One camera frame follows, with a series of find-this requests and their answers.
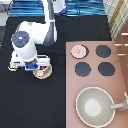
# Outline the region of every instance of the blue floor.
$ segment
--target blue floor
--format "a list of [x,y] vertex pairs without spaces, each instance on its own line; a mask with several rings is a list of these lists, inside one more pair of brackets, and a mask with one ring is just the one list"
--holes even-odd
[[[67,2],[67,16],[77,16],[78,9],[75,0]],[[103,0],[76,0],[80,15],[106,15]],[[44,16],[42,3],[38,0],[14,0],[11,17],[17,16]]]

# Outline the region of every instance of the black tabletop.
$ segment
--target black tabletop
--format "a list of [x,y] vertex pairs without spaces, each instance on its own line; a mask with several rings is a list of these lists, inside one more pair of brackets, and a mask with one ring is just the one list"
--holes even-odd
[[65,43],[110,41],[107,16],[56,18],[57,42],[50,47],[36,45],[38,54],[48,55],[53,66],[52,75],[44,80],[32,72],[8,70],[10,39],[22,21],[43,23],[44,17],[9,17],[6,22],[0,51],[0,128],[66,128]]

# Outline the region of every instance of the brown saucer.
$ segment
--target brown saucer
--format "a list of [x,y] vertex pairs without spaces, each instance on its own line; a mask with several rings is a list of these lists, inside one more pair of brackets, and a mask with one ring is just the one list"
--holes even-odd
[[87,55],[87,49],[85,46],[75,45],[71,50],[71,54],[73,57],[80,59]]
[[33,71],[33,74],[36,78],[38,79],[45,79],[49,77],[52,73],[52,66],[50,65],[49,67],[45,68],[44,70],[37,70]]

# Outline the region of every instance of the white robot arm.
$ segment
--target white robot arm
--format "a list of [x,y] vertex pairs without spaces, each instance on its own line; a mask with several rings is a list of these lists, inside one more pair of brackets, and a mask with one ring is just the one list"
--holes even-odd
[[14,51],[11,56],[10,66],[8,67],[9,70],[16,71],[23,68],[26,71],[34,71],[40,70],[41,66],[50,66],[50,58],[48,56],[37,55],[35,44],[51,46],[56,42],[57,30],[53,4],[57,1],[62,2],[62,0],[42,0],[45,24],[27,21],[19,24],[11,38]]

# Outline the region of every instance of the white bowl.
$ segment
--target white bowl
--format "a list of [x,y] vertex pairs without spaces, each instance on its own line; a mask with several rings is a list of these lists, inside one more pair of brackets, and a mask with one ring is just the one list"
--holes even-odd
[[99,87],[87,87],[76,98],[76,111],[80,119],[93,128],[110,124],[115,116],[112,97]]

